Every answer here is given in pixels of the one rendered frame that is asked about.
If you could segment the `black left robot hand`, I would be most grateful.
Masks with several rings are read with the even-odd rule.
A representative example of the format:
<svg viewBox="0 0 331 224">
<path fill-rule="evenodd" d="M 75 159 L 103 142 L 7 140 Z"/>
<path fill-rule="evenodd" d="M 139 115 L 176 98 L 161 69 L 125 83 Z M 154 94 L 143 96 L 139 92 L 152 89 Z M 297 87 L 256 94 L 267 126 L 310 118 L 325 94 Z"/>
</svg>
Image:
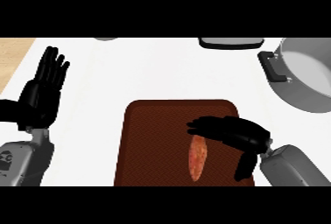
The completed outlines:
<svg viewBox="0 0 331 224">
<path fill-rule="evenodd" d="M 49 46 L 18 101 L 0 100 L 0 122 L 15 123 L 19 131 L 47 129 L 53 124 L 68 67 L 65 55 Z"/>
</svg>

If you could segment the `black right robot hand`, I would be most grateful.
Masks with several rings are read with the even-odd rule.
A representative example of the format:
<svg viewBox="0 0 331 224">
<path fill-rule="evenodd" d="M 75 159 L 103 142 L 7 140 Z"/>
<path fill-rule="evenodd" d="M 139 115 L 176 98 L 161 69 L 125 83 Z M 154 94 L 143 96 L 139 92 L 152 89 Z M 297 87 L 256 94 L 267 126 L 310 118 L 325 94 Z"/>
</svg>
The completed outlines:
<svg viewBox="0 0 331 224">
<path fill-rule="evenodd" d="M 242 152 L 233 179 L 248 179 L 257 164 L 257 155 L 269 150 L 270 132 L 254 122 L 235 116 L 201 116 L 186 123 L 191 135 L 198 135 Z"/>
</svg>

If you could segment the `pale wooden board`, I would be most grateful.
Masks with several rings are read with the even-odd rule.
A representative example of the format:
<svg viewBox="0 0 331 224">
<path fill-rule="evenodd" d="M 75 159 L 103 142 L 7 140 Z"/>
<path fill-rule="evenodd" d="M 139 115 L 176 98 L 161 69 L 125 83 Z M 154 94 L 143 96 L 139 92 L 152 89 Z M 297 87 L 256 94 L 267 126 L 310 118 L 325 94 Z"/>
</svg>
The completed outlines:
<svg viewBox="0 0 331 224">
<path fill-rule="evenodd" d="M 0 38 L 0 93 L 22 62 L 34 38 Z"/>
</svg>

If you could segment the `brown tray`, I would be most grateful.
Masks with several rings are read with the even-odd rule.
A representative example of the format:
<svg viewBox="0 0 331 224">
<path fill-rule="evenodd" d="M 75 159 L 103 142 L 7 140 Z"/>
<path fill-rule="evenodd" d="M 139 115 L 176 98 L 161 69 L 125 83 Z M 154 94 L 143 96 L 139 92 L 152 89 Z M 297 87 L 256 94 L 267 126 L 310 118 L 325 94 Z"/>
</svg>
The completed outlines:
<svg viewBox="0 0 331 224">
<path fill-rule="evenodd" d="M 139 100 L 125 110 L 115 186 L 253 186 L 251 178 L 233 180 L 242 152 L 208 140 L 201 177 L 189 172 L 192 135 L 188 126 L 202 116 L 236 116 L 226 100 Z"/>
</svg>

